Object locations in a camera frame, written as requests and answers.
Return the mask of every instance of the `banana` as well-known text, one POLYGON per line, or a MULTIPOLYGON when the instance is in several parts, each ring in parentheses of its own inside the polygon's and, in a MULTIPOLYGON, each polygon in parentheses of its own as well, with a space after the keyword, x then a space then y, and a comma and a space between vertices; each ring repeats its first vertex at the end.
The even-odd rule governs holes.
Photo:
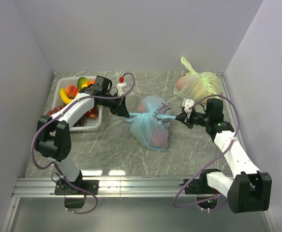
POLYGON ((73 99, 70 99, 67 95, 67 92, 65 91, 64 88, 61 88, 60 89, 60 97, 61 97, 61 100, 63 101, 64 104, 69 104, 73 99))

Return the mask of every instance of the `blue plastic bag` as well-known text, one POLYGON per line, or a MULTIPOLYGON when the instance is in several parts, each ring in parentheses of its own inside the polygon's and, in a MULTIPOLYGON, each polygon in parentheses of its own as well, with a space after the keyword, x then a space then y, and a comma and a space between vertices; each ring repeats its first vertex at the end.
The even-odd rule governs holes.
POLYGON ((162 98, 147 96, 137 109, 130 113, 127 122, 132 122, 130 132, 144 146, 153 150, 164 150, 168 147, 168 131, 171 128, 171 108, 162 98))

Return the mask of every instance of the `peach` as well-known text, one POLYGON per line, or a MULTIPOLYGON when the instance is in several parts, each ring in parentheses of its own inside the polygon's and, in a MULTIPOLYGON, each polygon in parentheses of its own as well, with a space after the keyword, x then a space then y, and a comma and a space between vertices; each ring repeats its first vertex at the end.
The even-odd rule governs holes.
POLYGON ((65 88, 65 91, 70 99, 74 99, 78 93, 78 88, 74 85, 69 85, 65 88))

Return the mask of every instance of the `basket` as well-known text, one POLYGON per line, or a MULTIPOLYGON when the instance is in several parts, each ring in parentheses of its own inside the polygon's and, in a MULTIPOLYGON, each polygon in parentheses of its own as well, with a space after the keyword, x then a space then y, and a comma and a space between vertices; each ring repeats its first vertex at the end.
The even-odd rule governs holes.
MULTIPOLYGON (((84 76, 84 77, 86 77, 89 81, 93 81, 96 79, 95 76, 84 76)), ((52 109, 54 109, 58 105, 64 105, 60 97, 60 93, 59 93, 60 89, 66 88, 68 85, 76 86, 79 78, 80 76, 67 77, 67 78, 62 78, 58 81, 57 86, 56 86, 55 95, 54 95, 52 109)), ((99 105, 98 110, 99 110, 99 115, 97 118, 86 118, 83 127, 72 127, 70 131, 95 131, 97 130, 102 120, 102 106, 99 105)))

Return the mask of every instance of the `bag handle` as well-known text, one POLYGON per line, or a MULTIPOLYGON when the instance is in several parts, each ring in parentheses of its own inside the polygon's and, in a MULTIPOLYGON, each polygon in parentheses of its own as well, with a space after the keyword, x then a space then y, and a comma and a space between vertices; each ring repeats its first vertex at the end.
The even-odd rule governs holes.
POLYGON ((192 74, 196 74, 197 72, 192 68, 191 64, 186 60, 185 57, 180 59, 180 62, 185 66, 185 68, 192 74))

